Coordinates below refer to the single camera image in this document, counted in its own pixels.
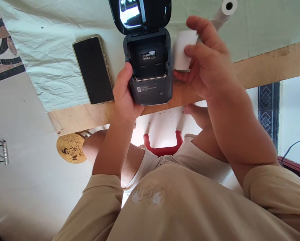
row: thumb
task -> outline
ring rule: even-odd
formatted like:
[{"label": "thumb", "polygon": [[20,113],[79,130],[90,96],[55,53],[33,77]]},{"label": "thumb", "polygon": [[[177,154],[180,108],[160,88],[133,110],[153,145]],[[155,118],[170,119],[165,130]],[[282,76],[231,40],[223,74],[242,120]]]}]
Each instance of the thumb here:
[{"label": "thumb", "polygon": [[132,66],[126,62],[123,69],[118,73],[114,88],[117,91],[124,93],[127,90],[128,82],[132,76]]},{"label": "thumb", "polygon": [[214,50],[210,49],[203,43],[196,43],[194,45],[187,45],[184,48],[186,56],[197,60],[199,63],[204,63],[204,60],[213,54]]}]

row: knee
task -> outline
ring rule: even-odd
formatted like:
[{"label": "knee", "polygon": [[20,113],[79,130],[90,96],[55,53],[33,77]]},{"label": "knee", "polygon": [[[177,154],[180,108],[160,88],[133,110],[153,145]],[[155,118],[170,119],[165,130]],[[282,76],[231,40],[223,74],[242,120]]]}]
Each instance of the knee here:
[{"label": "knee", "polygon": [[97,153],[106,137],[107,130],[97,131],[85,139],[82,145],[84,155],[90,159],[97,156]]}]

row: white paper roll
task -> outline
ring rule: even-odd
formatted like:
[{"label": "white paper roll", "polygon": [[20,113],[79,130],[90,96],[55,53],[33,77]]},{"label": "white paper roll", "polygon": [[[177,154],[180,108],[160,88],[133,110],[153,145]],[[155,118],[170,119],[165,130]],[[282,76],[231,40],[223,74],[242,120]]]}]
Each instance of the white paper roll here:
[{"label": "white paper roll", "polygon": [[174,65],[175,70],[188,70],[191,58],[184,54],[184,47],[193,45],[197,42],[197,31],[186,30],[181,31],[177,35],[177,40],[174,46]]},{"label": "white paper roll", "polygon": [[217,31],[229,20],[229,18],[236,12],[238,7],[238,0],[224,0],[221,7],[215,14],[212,23]]}]

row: smartphone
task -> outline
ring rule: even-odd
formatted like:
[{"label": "smartphone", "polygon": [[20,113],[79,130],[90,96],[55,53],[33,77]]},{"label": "smartphone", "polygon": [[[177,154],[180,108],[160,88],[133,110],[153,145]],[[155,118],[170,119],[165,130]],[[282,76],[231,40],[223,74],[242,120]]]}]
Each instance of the smartphone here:
[{"label": "smartphone", "polygon": [[114,100],[101,38],[96,35],[72,44],[90,104]]}]

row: shirt sleeve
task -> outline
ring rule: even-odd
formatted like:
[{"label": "shirt sleeve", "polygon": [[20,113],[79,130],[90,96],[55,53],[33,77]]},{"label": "shirt sleeve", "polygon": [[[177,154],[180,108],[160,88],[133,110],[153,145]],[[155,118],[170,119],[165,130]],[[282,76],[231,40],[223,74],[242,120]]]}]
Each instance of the shirt sleeve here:
[{"label": "shirt sleeve", "polygon": [[93,175],[53,241],[106,240],[121,211],[123,189],[114,175]]},{"label": "shirt sleeve", "polygon": [[245,176],[246,198],[300,233],[300,178],[280,166],[259,166]]}]

